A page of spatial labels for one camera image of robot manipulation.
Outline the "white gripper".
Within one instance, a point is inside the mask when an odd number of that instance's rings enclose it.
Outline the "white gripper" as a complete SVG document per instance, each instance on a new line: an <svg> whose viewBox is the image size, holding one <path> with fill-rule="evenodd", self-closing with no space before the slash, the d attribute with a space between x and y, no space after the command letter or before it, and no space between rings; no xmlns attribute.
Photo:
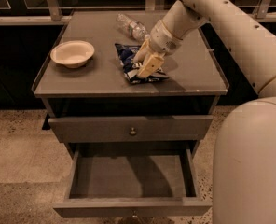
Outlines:
<svg viewBox="0 0 276 224"><path fill-rule="evenodd" d="M150 47L149 39L146 39L133 58L135 63L143 63L138 77L147 78L161 68L164 58L158 53L172 55L179 49L182 39L175 32L173 21L159 20L156 23L150 33ZM157 53L150 53L150 48Z"/></svg>

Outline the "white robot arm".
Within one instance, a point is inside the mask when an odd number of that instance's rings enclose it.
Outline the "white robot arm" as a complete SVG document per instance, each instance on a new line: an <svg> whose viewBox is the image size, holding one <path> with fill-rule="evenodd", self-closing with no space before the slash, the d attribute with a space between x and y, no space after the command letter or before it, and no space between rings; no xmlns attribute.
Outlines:
<svg viewBox="0 0 276 224"><path fill-rule="evenodd" d="M138 51L138 75L158 70L203 21L256 96L225 118L216 137L213 224L276 224L276 35L229 0L178 0Z"/></svg>

